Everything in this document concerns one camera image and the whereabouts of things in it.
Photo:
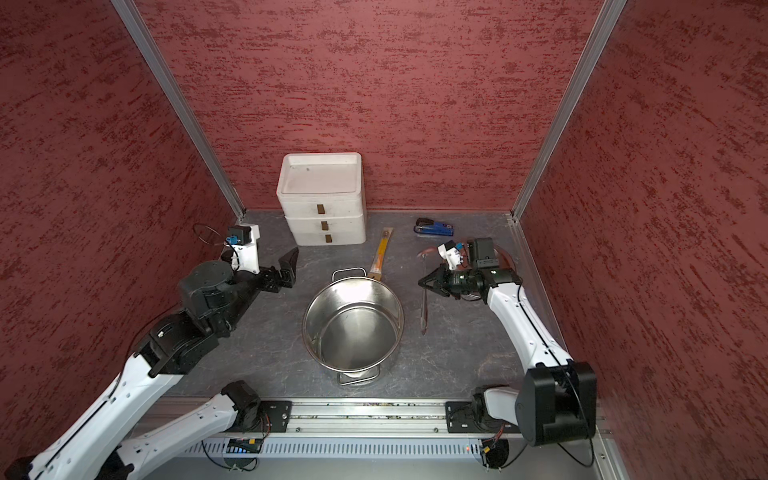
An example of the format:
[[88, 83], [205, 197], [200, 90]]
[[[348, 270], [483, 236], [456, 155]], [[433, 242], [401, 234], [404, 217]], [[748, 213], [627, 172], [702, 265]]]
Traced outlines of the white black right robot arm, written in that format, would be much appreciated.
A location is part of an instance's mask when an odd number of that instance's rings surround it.
[[577, 362], [531, 305], [523, 279], [490, 238], [448, 241], [435, 248], [440, 263], [422, 277], [425, 291], [482, 301], [502, 324], [525, 370], [519, 387], [483, 387], [473, 417], [514, 425], [531, 446], [592, 439], [596, 433], [597, 376]]

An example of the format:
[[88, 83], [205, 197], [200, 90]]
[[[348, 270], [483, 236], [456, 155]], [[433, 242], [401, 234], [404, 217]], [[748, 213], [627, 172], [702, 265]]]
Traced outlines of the steel pot lid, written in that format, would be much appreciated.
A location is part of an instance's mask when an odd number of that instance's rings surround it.
[[460, 254], [459, 271], [479, 269], [516, 270], [514, 260], [509, 252], [497, 245], [490, 237], [468, 238], [456, 245]]

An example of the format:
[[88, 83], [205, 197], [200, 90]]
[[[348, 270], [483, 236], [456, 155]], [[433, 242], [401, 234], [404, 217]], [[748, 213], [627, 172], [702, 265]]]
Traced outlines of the long steel ladle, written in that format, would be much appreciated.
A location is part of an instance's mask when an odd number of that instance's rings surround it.
[[[419, 258], [422, 261], [422, 276], [427, 276], [430, 272], [430, 256], [432, 253], [433, 248], [429, 247], [425, 250], [423, 250], [419, 254]], [[425, 288], [422, 288], [422, 305], [421, 305], [421, 314], [420, 314], [420, 332], [422, 336], [425, 336], [428, 331], [428, 291]]]

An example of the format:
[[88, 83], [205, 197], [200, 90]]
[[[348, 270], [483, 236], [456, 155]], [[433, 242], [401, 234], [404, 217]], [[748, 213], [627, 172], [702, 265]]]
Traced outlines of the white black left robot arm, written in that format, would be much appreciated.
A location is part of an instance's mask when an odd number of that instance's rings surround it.
[[258, 394], [234, 381], [200, 407], [139, 438], [144, 414], [234, 331], [262, 292], [296, 282], [297, 248], [277, 267], [236, 271], [223, 260], [199, 264], [179, 283], [183, 306], [152, 323], [116, 379], [57, 440], [14, 460], [7, 479], [143, 479], [194, 444], [230, 429], [268, 432]]

